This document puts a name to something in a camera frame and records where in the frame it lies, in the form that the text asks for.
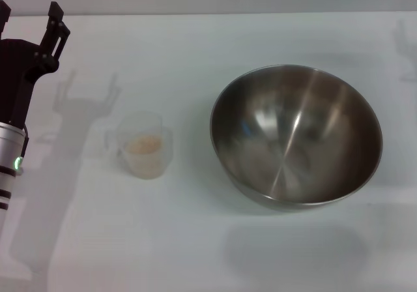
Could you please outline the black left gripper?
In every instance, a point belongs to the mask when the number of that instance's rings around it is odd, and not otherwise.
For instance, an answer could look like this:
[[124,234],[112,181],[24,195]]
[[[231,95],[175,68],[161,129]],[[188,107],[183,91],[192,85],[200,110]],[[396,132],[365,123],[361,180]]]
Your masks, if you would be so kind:
[[[11,8],[0,0],[0,37]],[[52,1],[40,45],[22,39],[1,40],[1,122],[23,129],[36,81],[59,68],[59,58],[70,35],[64,12]]]

